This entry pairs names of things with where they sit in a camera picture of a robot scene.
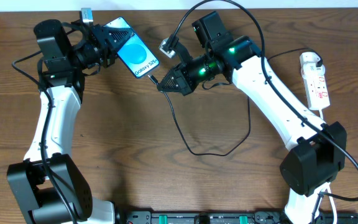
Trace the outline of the blue screen Galaxy smartphone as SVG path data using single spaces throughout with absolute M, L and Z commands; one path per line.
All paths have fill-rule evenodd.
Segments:
M 123 17 L 118 17 L 104 26 L 110 28 L 128 28 L 134 32 L 117 53 L 133 76 L 142 78 L 159 66 L 160 62 L 157 57 Z

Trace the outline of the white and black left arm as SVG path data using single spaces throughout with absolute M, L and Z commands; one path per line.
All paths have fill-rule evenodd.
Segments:
M 8 167 L 10 189 L 26 223 L 116 223 L 114 204 L 93 197 L 71 149 L 86 77 L 111 66 L 134 31 L 89 19 L 49 19 L 38 23 L 34 34 L 41 110 L 23 161 Z

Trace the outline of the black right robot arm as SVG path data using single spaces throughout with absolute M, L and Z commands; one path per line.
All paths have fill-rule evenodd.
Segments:
M 347 134 L 340 123 L 328 124 L 307 108 L 277 77 L 263 51 L 247 36 L 234 38 L 219 14 L 211 12 L 194 21 L 193 29 L 205 53 L 192 57 L 175 34 L 164 39 L 160 50 L 179 57 L 158 84 L 159 91 L 193 93 L 216 75 L 244 92 L 280 135 L 287 156 L 280 173 L 290 187 L 284 209 L 290 223 L 312 223 L 329 186 L 344 168 Z

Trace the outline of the white USB charger plug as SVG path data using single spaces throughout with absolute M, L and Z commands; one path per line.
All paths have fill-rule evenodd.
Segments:
M 323 59 L 316 52 L 303 52 L 300 55 L 301 68 L 308 63 L 313 63 L 316 68 L 321 68 L 323 66 Z

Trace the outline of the white power strip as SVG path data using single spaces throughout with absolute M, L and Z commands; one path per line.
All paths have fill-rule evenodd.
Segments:
M 325 79 L 325 67 L 316 67 L 312 63 L 302 66 L 301 76 L 304 81 L 306 99 L 310 110 L 318 111 L 330 106 Z

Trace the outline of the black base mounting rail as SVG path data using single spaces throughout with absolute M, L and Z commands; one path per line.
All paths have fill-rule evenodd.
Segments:
M 156 213 L 132 211 L 118 219 L 124 224 L 284 224 L 290 223 L 284 213 L 258 211 L 254 213 Z

